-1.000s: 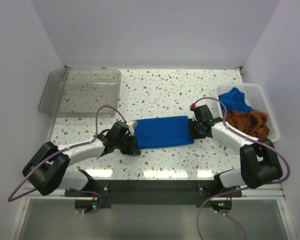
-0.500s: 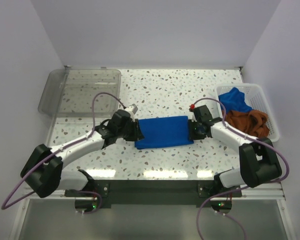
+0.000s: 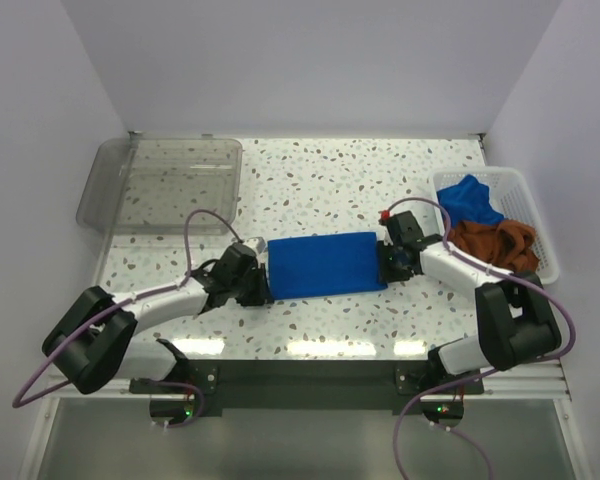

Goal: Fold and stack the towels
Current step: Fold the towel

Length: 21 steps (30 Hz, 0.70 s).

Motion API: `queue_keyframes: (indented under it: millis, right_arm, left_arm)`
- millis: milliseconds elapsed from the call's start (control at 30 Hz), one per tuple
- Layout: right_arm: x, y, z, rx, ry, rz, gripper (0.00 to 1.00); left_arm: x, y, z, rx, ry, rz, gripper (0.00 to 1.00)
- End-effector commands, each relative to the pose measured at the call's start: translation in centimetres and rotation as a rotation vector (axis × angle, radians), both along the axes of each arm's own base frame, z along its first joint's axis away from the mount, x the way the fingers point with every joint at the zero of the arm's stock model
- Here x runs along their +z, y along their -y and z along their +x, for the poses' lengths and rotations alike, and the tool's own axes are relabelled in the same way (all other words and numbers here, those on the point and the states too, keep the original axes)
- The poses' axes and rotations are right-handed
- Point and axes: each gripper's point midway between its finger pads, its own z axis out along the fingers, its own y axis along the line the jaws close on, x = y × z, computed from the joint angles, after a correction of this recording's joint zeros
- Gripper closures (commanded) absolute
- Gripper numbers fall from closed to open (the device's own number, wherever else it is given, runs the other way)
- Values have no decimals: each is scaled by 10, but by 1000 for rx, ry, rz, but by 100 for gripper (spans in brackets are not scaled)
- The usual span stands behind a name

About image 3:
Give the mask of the brown towel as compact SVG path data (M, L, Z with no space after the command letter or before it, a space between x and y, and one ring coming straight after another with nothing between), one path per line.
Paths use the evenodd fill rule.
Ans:
M460 221L449 241L478 260L516 273L535 272L539 259L533 251L536 230L524 223L505 219L497 225Z

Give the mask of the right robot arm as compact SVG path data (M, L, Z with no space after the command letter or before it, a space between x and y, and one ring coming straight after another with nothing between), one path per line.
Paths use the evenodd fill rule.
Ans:
M379 223L388 235L376 244L382 282L427 276L474 301L477 334L430 349L419 381L422 390L448 392L462 376L483 368L506 371L561 345L559 326L535 273L467 263L446 248L441 235L425 235L410 211L385 210Z

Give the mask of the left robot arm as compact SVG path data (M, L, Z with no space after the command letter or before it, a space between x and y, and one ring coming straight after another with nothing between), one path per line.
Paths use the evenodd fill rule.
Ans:
M86 289L42 344L42 352L82 394L91 394L116 377L152 378L165 392L181 390L188 379L185 357L162 359L127 353L134 335L171 320L200 316L233 299L243 307L273 302L261 237L229 246L222 256L189 271L184 279L138 292L110 294L99 286Z

